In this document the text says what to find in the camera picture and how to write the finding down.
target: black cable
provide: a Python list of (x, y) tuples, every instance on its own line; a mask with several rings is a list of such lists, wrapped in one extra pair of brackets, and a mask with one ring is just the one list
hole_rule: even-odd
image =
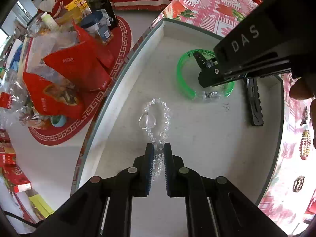
[(11, 212), (8, 212), (8, 211), (5, 211), (5, 210), (4, 210), (3, 212), (4, 212), (5, 215), (8, 215), (8, 216), (10, 216), (10, 217), (13, 217), (13, 218), (15, 218), (15, 219), (17, 219), (17, 220), (20, 220), (21, 222), (23, 222), (23, 223), (25, 223), (25, 224), (27, 224), (27, 225), (30, 225), (30, 226), (32, 226), (32, 227), (34, 227), (34, 228), (37, 228), (37, 225), (36, 225), (36, 224), (33, 224), (33, 223), (29, 222), (29, 221), (26, 221), (24, 218), (21, 218), (21, 217), (15, 215), (15, 214), (12, 214)]

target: white cloth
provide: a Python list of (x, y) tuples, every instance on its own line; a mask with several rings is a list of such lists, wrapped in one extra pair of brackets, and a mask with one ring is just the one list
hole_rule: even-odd
[(39, 4), (39, 9), (42, 11), (53, 12), (53, 7), (56, 0), (42, 0)]

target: screw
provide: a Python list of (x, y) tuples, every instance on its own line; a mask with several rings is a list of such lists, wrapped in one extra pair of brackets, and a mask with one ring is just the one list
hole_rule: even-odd
[(133, 174), (133, 173), (136, 173), (137, 172), (137, 168), (135, 167), (130, 167), (128, 170), (127, 170), (129, 173)]
[(216, 181), (219, 183), (219, 184), (225, 184), (227, 183), (227, 179), (223, 176), (219, 176), (216, 178)]
[(96, 176), (96, 175), (90, 178), (91, 183), (98, 183), (98, 182), (100, 182), (100, 180), (101, 180), (101, 177)]
[(181, 174), (187, 174), (189, 172), (189, 169), (187, 167), (182, 167), (179, 169), (179, 172)]

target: white tray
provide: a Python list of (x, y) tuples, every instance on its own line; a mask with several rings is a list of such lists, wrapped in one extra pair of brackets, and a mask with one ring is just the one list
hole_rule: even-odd
[[(273, 172), (282, 137), (282, 81), (277, 77), (258, 79), (264, 125), (253, 127), (242, 81), (235, 82), (229, 97), (206, 104), (188, 100), (175, 84), (180, 56), (192, 49), (213, 50), (221, 37), (165, 19), (144, 36), (144, 41), (136, 44), (139, 47), (133, 48), (133, 55), (128, 55), (101, 110), (90, 136), (91, 147), (84, 155), (79, 186), (93, 175), (115, 176), (144, 154), (148, 137), (138, 120), (146, 103), (160, 97), (173, 112), (167, 140), (173, 154), (202, 176), (227, 177), (252, 202), (259, 201)], [(167, 198), (163, 175), (152, 184), (149, 198), (134, 199), (132, 236), (186, 234), (184, 200)], [(157, 210), (154, 216), (149, 215), (150, 205)]]

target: green bracelet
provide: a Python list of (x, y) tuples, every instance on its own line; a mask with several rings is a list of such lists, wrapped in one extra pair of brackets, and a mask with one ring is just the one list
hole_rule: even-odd
[(182, 69), (187, 62), (189, 58), (193, 58), (193, 53), (195, 51), (200, 52), (207, 60), (214, 58), (215, 54), (214, 52), (203, 50), (203, 49), (196, 49), (186, 52), (184, 55), (182, 55), (178, 61), (177, 64), (177, 82), (179, 85), (180, 90), (191, 100), (202, 100), (203, 102), (208, 102), (213, 100), (214, 98), (219, 98), (220, 96), (227, 97), (231, 94), (234, 87), (234, 82), (226, 83), (222, 85), (222, 91), (221, 92), (212, 92), (210, 91), (195, 91), (192, 88), (190, 88), (187, 83), (184, 81), (182, 76)]

